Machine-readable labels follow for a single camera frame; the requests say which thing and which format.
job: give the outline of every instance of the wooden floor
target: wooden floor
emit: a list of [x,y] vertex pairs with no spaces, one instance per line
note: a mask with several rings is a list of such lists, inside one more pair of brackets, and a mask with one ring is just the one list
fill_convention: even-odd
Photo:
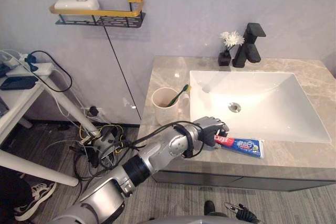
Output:
[[[130,139],[135,139],[137,128],[128,128]],[[47,145],[60,140],[79,140],[77,128],[57,131],[57,125],[36,124],[32,129],[21,129],[7,150],[35,163],[73,175],[73,142],[59,143],[43,152]],[[78,164],[81,175],[88,175],[86,159]],[[53,196],[41,204],[31,218],[34,223],[46,223],[71,206],[79,193],[79,186],[59,185]],[[335,224],[335,185],[291,193],[276,191],[238,190],[219,187],[158,184],[152,178],[141,184],[130,198],[126,209],[114,223],[139,223],[149,218],[177,215],[202,215],[203,204],[212,200],[216,210],[234,216],[223,203],[247,205],[257,217],[268,224]]]

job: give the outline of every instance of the white flower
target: white flower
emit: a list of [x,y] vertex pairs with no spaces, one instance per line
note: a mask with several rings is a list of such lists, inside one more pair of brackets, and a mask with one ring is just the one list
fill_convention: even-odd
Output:
[[227,48],[244,43],[244,38],[236,31],[233,31],[232,33],[225,31],[221,33],[220,36],[223,38],[223,43]]
[[229,37],[230,33],[228,31],[225,31],[223,33],[220,34],[220,37],[222,39],[227,39]]

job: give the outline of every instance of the robotic hand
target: robotic hand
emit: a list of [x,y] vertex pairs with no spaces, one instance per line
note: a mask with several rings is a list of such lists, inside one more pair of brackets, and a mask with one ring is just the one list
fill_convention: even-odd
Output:
[[124,197],[131,196],[137,185],[163,169],[174,158],[195,156],[193,146],[197,141],[214,146],[214,135],[219,133],[226,136],[228,131],[221,120],[207,116],[188,125],[176,124],[168,128],[159,140],[147,144],[125,164],[99,179],[83,193],[80,203],[49,223],[112,223],[125,207]]

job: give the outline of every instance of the small black vase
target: small black vase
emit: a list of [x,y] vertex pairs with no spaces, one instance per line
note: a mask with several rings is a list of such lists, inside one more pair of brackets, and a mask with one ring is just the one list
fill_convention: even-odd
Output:
[[220,66],[229,66],[231,61],[230,51],[225,50],[218,55],[218,64]]

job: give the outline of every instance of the white table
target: white table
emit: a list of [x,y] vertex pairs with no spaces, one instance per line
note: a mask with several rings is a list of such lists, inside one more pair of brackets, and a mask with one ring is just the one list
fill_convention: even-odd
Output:
[[[6,77],[0,78],[0,85],[5,81],[5,79]],[[43,80],[52,88],[59,90],[59,88],[48,76],[43,77]],[[0,144],[44,90],[52,93],[58,103],[65,110],[69,111],[69,113],[94,136],[100,135],[98,129],[63,93],[53,92],[43,83],[38,82],[32,89],[10,91],[0,90],[0,97],[9,107],[9,111],[0,118]],[[78,184],[78,179],[74,177],[35,164],[2,150],[0,150],[0,166],[68,186],[76,186]]]

